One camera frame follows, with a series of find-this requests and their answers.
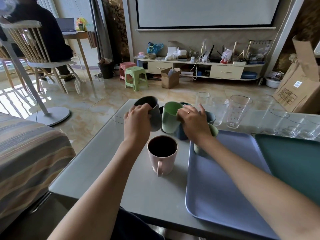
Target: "hand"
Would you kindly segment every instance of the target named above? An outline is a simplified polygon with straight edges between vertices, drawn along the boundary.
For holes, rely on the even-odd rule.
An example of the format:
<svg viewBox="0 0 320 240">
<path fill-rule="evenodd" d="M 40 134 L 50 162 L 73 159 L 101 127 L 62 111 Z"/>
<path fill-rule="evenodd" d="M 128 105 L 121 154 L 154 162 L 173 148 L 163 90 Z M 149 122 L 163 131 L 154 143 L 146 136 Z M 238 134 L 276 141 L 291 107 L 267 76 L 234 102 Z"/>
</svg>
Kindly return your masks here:
<svg viewBox="0 0 320 240">
<path fill-rule="evenodd" d="M 200 145 L 201 141 L 207 137 L 212 137 L 207 123 L 206 111 L 199 105 L 201 112 L 199 113 L 195 107 L 184 105 L 178 110 L 178 116 L 181 120 L 184 133 L 195 144 Z"/>
<path fill-rule="evenodd" d="M 141 149 L 150 137 L 149 104 L 133 106 L 124 115 L 124 140 Z"/>
</svg>

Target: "green tray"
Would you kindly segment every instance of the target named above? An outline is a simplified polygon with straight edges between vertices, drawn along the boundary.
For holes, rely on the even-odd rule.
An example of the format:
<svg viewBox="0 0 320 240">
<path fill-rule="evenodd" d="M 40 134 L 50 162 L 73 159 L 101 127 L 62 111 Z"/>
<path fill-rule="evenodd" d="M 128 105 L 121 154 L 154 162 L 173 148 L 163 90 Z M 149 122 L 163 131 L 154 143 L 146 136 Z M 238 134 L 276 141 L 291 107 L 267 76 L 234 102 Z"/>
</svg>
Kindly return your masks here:
<svg viewBox="0 0 320 240">
<path fill-rule="evenodd" d="M 272 175 L 320 206 L 320 143 L 263 134 L 254 137 Z"/>
</svg>

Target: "mug handle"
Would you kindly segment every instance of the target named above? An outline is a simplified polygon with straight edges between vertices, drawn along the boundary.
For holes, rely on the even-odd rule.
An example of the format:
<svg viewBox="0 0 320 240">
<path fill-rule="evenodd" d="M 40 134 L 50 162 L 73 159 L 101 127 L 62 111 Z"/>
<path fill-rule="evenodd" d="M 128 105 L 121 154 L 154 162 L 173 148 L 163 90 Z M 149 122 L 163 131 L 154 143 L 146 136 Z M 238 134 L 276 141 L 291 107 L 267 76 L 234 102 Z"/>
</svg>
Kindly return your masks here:
<svg viewBox="0 0 320 240">
<path fill-rule="evenodd" d="M 158 161 L 158 170 L 157 170 L 158 177 L 161 177 L 163 172 L 162 172 L 162 161 Z"/>
</svg>

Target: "plastic stool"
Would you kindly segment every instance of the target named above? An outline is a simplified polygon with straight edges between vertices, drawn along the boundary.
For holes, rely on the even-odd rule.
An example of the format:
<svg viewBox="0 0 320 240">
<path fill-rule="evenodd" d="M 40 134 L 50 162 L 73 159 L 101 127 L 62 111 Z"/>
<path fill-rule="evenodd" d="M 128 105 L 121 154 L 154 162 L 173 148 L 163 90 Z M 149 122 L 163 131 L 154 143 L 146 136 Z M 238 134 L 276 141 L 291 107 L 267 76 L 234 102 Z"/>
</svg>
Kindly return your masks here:
<svg viewBox="0 0 320 240">
<path fill-rule="evenodd" d="M 135 67 L 135 66 L 136 66 L 136 64 L 134 62 L 130 62 L 130 61 L 120 63 L 120 66 L 119 66 L 120 81 L 121 81 L 121 79 L 122 80 L 125 79 L 126 69 L 129 67 Z"/>
<path fill-rule="evenodd" d="M 140 74 L 144 74 L 145 79 L 139 77 Z M 126 68 L 124 77 L 125 77 L 125 87 L 127 86 L 132 87 L 134 91 L 139 91 L 139 86 L 143 84 L 145 84 L 148 87 L 147 74 L 146 74 L 146 70 L 143 67 L 133 66 L 133 67 Z"/>
</svg>

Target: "pink mug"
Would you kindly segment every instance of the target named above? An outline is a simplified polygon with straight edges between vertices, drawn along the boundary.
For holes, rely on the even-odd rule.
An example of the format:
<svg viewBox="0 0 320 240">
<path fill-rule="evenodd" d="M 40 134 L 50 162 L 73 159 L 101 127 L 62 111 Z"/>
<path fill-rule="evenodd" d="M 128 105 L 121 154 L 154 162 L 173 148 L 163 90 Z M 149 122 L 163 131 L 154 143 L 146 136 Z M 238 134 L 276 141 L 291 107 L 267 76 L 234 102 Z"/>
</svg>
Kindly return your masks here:
<svg viewBox="0 0 320 240">
<path fill-rule="evenodd" d="M 158 177 L 169 174 L 174 169 L 178 143 L 170 136 L 156 136 L 147 145 L 153 170 Z"/>
</svg>

